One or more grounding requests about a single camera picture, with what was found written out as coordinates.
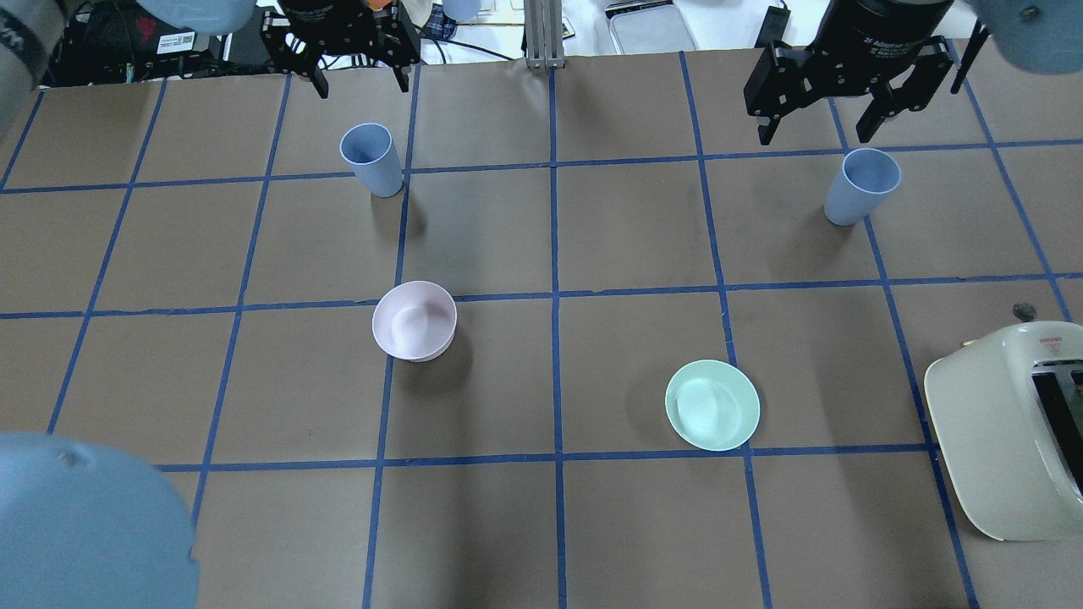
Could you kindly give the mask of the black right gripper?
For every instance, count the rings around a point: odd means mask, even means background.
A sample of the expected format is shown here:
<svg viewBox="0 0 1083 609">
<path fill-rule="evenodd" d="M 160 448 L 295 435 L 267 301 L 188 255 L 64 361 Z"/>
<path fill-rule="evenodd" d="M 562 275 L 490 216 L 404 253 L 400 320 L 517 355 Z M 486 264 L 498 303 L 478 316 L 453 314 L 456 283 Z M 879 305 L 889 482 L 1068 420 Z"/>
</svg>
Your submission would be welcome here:
<svg viewBox="0 0 1083 609">
<path fill-rule="evenodd" d="M 772 142 L 783 117 L 825 96 L 871 94 L 856 124 L 869 143 L 882 124 L 919 112 L 943 85 L 953 59 L 936 28 L 950 1 L 831 1 L 807 47 L 765 46 L 744 85 L 759 143 Z"/>
</svg>

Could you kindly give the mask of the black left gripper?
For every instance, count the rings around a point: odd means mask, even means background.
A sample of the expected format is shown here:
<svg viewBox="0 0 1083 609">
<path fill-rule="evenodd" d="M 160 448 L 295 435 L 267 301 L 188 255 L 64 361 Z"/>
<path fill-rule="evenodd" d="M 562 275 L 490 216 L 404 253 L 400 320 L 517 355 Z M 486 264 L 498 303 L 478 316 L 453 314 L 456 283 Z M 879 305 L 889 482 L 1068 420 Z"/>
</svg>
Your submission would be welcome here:
<svg viewBox="0 0 1083 609">
<path fill-rule="evenodd" d="M 262 17 L 261 41 L 275 72 L 297 74 L 329 98 L 322 55 L 364 55 L 390 66 L 399 89 L 410 92 L 421 62 L 421 38 L 404 1 L 279 1 Z"/>
</svg>

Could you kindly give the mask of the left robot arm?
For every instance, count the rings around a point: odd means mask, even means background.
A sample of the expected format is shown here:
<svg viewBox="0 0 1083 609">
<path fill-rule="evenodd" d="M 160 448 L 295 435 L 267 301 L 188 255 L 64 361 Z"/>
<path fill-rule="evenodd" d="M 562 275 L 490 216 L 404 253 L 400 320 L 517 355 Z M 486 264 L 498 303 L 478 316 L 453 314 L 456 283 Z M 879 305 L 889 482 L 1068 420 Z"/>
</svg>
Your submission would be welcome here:
<svg viewBox="0 0 1083 609">
<path fill-rule="evenodd" d="M 283 1 L 260 38 L 278 72 L 329 85 L 326 54 L 376 59 L 401 90 L 421 60 L 402 1 Z M 4 608 L 194 608 L 195 526 L 162 471 L 120 448 L 3 433 Z"/>
</svg>

